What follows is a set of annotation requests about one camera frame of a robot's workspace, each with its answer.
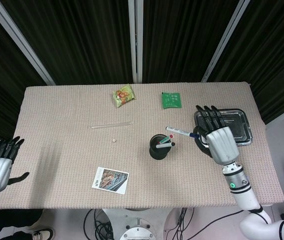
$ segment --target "green packet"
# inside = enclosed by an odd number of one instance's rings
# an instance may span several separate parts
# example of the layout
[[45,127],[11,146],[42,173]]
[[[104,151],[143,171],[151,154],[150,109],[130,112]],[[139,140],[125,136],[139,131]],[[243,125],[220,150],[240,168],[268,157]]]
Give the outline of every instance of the green packet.
[[179,92],[169,93],[162,92],[162,105],[164,109],[167,108],[181,108],[181,96]]
[[132,99],[135,99],[135,94],[130,84],[127,84],[121,89],[114,91],[113,98],[116,102],[116,106],[120,107],[123,104],[131,101]]

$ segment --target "beige carpet tablecloth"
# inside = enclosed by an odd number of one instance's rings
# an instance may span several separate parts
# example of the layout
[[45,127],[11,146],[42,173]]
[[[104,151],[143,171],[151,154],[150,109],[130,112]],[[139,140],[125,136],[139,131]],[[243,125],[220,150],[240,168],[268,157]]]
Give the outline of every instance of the beige carpet tablecloth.
[[[121,85],[35,86],[26,89],[15,136],[25,139],[11,177],[26,180],[0,194],[0,208],[161,208],[234,205],[222,167],[194,140],[174,135],[164,160],[149,155],[149,140],[167,125],[192,131],[195,105],[242,109],[254,140],[241,146],[245,168],[261,204],[284,200],[265,124],[250,87],[232,83],[132,84],[136,100],[116,108]],[[162,108],[161,92],[181,94],[182,108]],[[133,121],[132,125],[91,129]],[[125,195],[91,188],[97,167],[129,172]]]

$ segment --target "marker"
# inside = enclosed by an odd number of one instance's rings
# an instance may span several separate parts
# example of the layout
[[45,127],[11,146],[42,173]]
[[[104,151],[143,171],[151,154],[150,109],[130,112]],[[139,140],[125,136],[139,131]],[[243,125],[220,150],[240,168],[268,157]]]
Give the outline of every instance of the marker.
[[164,144],[166,143],[167,141],[169,141],[170,139],[173,138],[173,135],[170,134],[169,136],[167,136],[166,138],[164,138],[163,140],[160,141],[160,144]]
[[169,148],[175,146],[174,142],[168,142],[168,143],[163,143],[163,144],[157,144],[156,148],[157,149],[162,149],[162,148]]
[[177,133],[177,134],[189,136],[189,137],[195,138],[195,139],[198,139],[200,137],[198,134],[195,134],[195,133],[192,133],[192,132],[183,131],[183,130],[180,130],[178,128],[173,128],[171,126],[167,126],[166,130],[170,131],[170,132]]

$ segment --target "black curtain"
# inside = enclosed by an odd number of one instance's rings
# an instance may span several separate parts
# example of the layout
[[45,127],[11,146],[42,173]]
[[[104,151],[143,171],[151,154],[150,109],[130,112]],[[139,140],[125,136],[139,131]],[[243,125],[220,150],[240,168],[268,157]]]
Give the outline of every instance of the black curtain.
[[200,82],[238,0],[144,0],[143,82]]
[[265,123],[284,113],[284,0],[253,0],[209,82],[251,84]]
[[2,0],[58,85],[132,80],[127,0]]
[[45,83],[0,25],[0,138],[14,134],[25,88]]

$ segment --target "silver tray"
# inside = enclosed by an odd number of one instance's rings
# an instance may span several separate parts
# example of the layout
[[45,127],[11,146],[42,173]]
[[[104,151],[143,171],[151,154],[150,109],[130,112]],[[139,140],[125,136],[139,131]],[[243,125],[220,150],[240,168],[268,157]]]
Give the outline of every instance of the silver tray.
[[[253,134],[246,114],[240,109],[219,109],[226,126],[229,126],[237,146],[249,145],[253,141]],[[203,117],[199,111],[194,113],[196,126],[201,126],[207,130]],[[200,136],[201,143],[208,148],[208,144],[203,136]]]

